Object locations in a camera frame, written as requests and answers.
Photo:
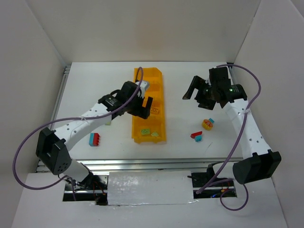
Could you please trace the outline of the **yellow round orange-print lego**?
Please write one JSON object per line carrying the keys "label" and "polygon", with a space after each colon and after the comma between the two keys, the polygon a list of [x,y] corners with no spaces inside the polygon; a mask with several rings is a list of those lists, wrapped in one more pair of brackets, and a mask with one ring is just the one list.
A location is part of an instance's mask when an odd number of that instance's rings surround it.
{"label": "yellow round orange-print lego", "polygon": [[204,119],[201,125],[205,130],[208,131],[210,131],[213,128],[213,122],[209,119]]}

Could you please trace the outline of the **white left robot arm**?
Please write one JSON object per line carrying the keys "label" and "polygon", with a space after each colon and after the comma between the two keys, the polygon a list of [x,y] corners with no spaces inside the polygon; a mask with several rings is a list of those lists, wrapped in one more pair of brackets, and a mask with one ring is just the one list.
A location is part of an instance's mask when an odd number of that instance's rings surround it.
{"label": "white left robot arm", "polygon": [[92,108],[70,123],[54,130],[44,128],[40,131],[36,155],[53,175],[64,174],[85,188],[99,181],[84,164],[70,157],[69,151],[96,128],[112,121],[124,113],[147,119],[153,98],[144,101],[150,84],[147,81],[127,81],[121,89],[104,95]]}

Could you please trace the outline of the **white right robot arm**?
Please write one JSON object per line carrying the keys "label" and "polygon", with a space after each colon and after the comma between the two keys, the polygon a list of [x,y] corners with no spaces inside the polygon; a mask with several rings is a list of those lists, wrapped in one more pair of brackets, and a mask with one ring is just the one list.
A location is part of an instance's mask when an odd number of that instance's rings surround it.
{"label": "white right robot arm", "polygon": [[194,76],[183,99],[189,100],[194,90],[197,90],[194,99],[200,108],[213,110],[216,104],[220,104],[230,118],[238,136],[224,164],[228,163],[237,146],[240,146],[243,160],[232,166],[234,178],[239,184],[268,179],[280,164],[281,154],[271,150],[250,111],[259,94],[249,100],[242,85],[232,84],[228,74],[229,66],[224,64],[211,68],[208,80]]}

